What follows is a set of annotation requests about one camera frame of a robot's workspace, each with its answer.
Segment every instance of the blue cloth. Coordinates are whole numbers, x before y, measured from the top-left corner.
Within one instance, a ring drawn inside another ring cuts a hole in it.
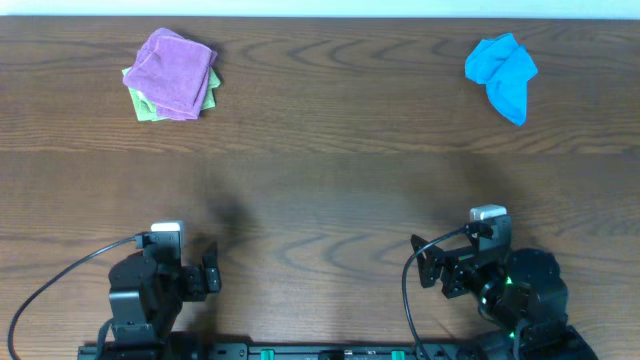
[[[493,107],[520,126],[527,120],[527,81],[538,73],[524,45],[513,34],[484,39],[464,64],[469,80],[487,86]]]

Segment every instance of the wooden table surface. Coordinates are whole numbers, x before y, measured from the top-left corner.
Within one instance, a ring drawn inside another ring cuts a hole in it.
[[[219,51],[219,107],[139,123],[120,70],[159,27]],[[465,79],[513,32],[539,69],[516,127]],[[406,342],[400,275],[425,238],[496,203],[514,247],[553,251],[571,324],[640,357],[640,23],[540,20],[0,18],[0,358],[18,305],[72,261],[183,219],[220,245],[222,293],[176,329],[262,342]],[[458,241],[449,245],[459,246]],[[125,246],[43,293],[23,359],[69,359],[110,317]],[[492,330],[475,300],[411,271],[423,337]]]

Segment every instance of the wood grain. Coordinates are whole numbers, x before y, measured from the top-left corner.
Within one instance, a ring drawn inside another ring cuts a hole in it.
[[[220,52],[219,107],[137,123],[119,70],[158,27]],[[514,246],[553,251],[570,321],[601,358],[640,357],[640,23],[530,20],[2,18],[0,346],[17,306],[71,261],[184,219],[185,258],[220,243],[224,289],[177,329],[254,341],[410,342],[409,236],[483,203]],[[539,75],[521,128],[464,78],[483,37],[513,32]],[[110,316],[121,248],[25,312],[23,359],[62,359]],[[491,329],[474,300],[412,273],[425,337]],[[0,358],[7,357],[6,352]]]

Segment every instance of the purple cloth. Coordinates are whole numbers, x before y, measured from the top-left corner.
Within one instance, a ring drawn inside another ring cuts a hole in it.
[[[160,117],[197,119],[216,56],[208,47],[161,28],[138,51],[122,82],[155,103]]]

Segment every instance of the green cloth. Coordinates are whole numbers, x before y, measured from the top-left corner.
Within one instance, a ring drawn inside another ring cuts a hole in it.
[[[131,70],[131,68],[122,70],[122,75],[128,73],[129,70]],[[218,86],[220,86],[220,79],[218,79],[213,70],[209,71],[209,86],[204,96],[201,110],[216,107],[216,100],[213,97],[212,89]],[[144,97],[141,91],[129,88],[129,94],[131,95],[131,101],[133,102],[133,108],[136,110],[138,121],[160,121],[167,119],[156,115],[156,105]]]

